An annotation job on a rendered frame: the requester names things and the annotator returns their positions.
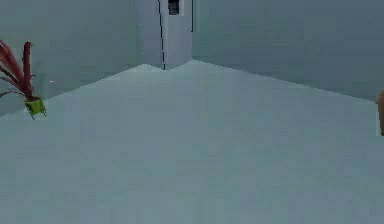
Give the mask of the red house plant green pot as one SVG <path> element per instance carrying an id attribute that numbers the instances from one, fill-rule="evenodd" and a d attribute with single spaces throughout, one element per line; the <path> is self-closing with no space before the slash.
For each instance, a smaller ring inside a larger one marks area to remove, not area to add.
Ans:
<path id="1" fill-rule="evenodd" d="M 37 96 L 32 84 L 34 75 L 31 72 L 31 47 L 32 43 L 26 41 L 23 45 L 22 65 L 17 62 L 13 51 L 3 40 L 0 40 L 0 80 L 12 85 L 14 90 L 8 90 L 0 93 L 0 99 L 7 94 L 17 94 L 24 98 L 24 105 L 32 120 L 35 115 L 42 114 L 47 116 L 47 111 L 43 100 Z"/>

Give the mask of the brown rounded object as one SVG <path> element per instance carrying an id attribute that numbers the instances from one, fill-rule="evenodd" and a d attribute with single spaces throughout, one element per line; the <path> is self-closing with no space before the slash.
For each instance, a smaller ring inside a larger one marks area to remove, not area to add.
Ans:
<path id="1" fill-rule="evenodd" d="M 379 114 L 380 134 L 384 136 L 384 89 L 377 96 L 376 105 Z"/>

